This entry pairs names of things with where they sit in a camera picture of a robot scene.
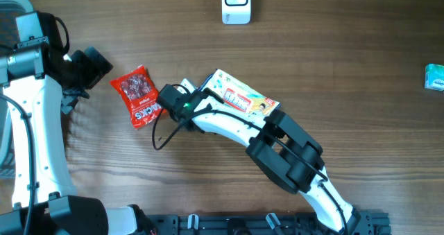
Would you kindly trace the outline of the green tissue pack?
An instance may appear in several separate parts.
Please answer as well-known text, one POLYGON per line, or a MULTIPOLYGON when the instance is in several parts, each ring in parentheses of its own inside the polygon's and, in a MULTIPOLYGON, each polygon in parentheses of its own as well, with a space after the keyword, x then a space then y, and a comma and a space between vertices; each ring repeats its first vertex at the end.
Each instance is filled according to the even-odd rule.
POLYGON ((444 91, 444 66, 428 64, 425 67, 425 89, 444 91))

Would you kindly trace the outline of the yellow wet wipes pack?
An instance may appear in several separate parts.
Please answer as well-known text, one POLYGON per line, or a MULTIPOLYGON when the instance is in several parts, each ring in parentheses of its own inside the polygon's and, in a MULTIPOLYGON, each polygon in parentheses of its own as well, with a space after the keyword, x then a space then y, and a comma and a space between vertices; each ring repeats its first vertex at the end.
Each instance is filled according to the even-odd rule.
POLYGON ((221 69, 209 75, 199 89, 211 89, 226 105, 247 114, 268 116, 280 107, 280 102, 259 93, 221 69))

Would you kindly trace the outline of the red candy bag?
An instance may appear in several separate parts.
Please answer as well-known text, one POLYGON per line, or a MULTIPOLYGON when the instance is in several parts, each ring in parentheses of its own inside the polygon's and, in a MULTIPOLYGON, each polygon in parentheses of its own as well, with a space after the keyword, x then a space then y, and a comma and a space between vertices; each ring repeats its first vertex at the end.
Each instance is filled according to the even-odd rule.
POLYGON ((160 115, 162 107, 157 103, 159 91, 144 65, 111 80, 110 85, 125 103, 134 129, 143 128, 160 115))

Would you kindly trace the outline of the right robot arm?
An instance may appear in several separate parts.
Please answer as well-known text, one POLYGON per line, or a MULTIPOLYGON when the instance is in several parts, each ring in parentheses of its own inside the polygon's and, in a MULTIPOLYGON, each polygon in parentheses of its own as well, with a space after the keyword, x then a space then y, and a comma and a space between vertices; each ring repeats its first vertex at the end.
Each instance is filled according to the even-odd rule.
POLYGON ((157 103, 178 128, 211 132, 240 143, 269 180, 289 193, 299 193, 317 221, 332 233, 357 233, 364 216, 331 183, 321 145, 285 112, 249 114, 230 106, 210 88, 180 84, 165 85, 157 103))

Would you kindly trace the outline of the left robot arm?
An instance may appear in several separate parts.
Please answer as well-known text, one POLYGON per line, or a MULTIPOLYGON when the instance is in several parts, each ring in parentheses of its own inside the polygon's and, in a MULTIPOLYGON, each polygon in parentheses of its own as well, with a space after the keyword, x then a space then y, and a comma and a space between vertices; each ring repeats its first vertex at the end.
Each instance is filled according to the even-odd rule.
POLYGON ((93 47, 71 59, 62 20, 33 11, 16 19, 20 41, 1 57, 1 98, 8 104, 15 153, 13 210, 1 216, 2 234, 155 234, 135 204, 107 209, 80 197, 65 157, 61 116, 112 65, 93 47))

